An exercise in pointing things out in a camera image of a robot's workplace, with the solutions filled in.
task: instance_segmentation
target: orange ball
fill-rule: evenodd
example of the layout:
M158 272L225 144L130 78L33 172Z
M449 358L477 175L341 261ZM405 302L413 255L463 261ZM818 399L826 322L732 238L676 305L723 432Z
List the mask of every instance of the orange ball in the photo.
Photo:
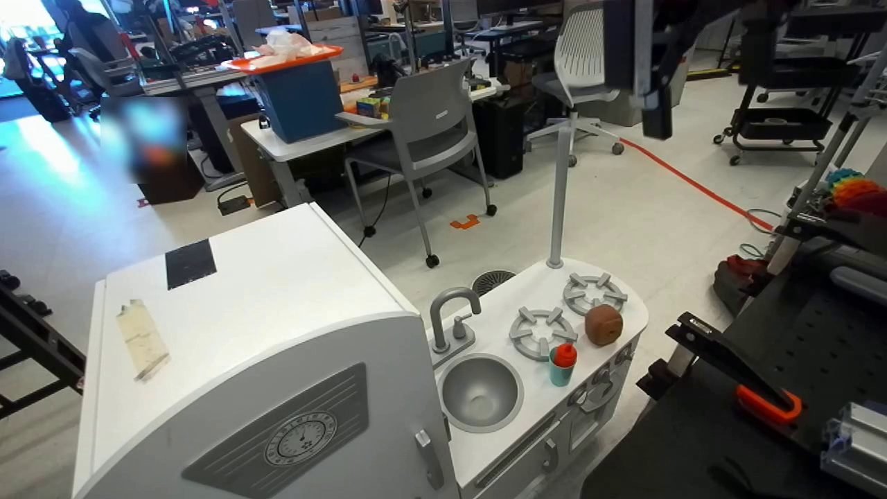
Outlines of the orange ball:
M596 347L618 341L624 327L621 310L613 305L596 305L585 313L585 335Z

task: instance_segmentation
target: office chair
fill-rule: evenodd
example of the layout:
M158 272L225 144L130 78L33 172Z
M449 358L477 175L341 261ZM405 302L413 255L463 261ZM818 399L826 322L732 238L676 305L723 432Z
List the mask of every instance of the office chair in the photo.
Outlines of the office chair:
M125 105L147 103L150 108L158 108L139 86L136 64L105 64L83 47L72 47L69 55L86 69L89 80L103 89L105 105L119 119L122 130L128 133L128 141L136 147L136 133L128 125Z
M402 78L391 89L391 108L388 108L391 136L358 147L344 161L366 238L374 236L374 227L366 222L360 189L355 180L355 166L396 172L405 177L413 200L416 222L421 230L421 241L424 241L424 255L427 255L424 263L430 269L438 266L438 255L432 252L424 216L419 208L419 197L416 197L419 180L474 155L482 194L485 194L485 213L496 216L496 205L491 202L488 177L485 177L485 166L477 144L471 100L463 83L463 75L468 72L471 64L474 61L457 61L444 69Z
M560 100L560 105L568 111L568 122L574 130L582 130L588 136L610 136L613 139L613 155L624 152L624 144L618 136L607 133L601 128L601 119L582 116L579 105L588 103L613 103L618 97L615 89L604 86L604 6L579 6L568 14L563 33L554 44L554 75L538 75L532 78L532 86L543 94ZM554 136L557 125L535 130L527 136L527 150L541 136Z

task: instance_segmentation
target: stove burner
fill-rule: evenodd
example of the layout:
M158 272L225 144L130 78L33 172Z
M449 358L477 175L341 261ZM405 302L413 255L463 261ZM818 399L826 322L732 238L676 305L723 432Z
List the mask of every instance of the stove burner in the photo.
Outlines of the stove burner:
M510 341L524 358L532 358L538 363L549 360L552 347L557 344L574 344L577 333L565 322L563 310L527 310L521 308L513 327Z
M563 302L574 313L585 316L596 305L613 305L621 310L629 302L629 294L624 294L610 274L571 274L563 288Z

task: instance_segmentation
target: toy kitchen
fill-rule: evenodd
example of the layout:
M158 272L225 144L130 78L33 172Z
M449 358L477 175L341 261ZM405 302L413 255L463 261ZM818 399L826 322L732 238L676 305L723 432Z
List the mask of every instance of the toy kitchen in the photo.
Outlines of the toy kitchen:
M601 347L599 305L621 310ZM94 288L72 496L543 491L613 416L649 313L563 261L444 291L430 322L316 205L119 269Z

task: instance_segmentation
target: faucet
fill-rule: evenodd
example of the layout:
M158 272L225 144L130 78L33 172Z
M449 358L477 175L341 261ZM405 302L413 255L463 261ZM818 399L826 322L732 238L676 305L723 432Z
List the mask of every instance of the faucet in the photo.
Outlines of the faucet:
M480 313L480 297L471 288L449 288L449 291L438 294L435 302L432 302L435 355L446 355L449 352L449 344L444 338L441 308L455 297L468 299L471 302L471 313Z

